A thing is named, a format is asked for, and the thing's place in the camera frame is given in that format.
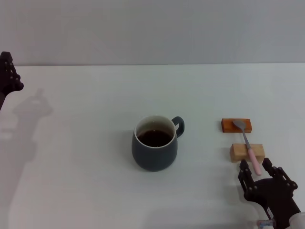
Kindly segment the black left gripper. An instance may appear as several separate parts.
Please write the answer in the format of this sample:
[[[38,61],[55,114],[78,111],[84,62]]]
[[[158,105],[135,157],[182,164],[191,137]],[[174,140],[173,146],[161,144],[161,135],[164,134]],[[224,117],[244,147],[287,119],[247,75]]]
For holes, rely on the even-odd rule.
[[[2,52],[0,54],[0,110],[8,94],[21,91],[23,88],[24,84],[16,72],[11,53]]]

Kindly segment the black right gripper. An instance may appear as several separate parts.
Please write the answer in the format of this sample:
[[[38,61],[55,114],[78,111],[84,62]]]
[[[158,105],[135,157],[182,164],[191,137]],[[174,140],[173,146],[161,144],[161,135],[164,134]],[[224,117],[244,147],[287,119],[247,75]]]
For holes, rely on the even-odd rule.
[[[268,218],[274,220],[275,229],[285,229],[289,227],[289,219],[301,212],[293,200],[298,185],[282,167],[273,166],[269,158],[263,160],[262,166],[272,178],[254,182],[247,161],[243,159],[240,162],[238,179],[244,191],[244,198],[259,204]]]

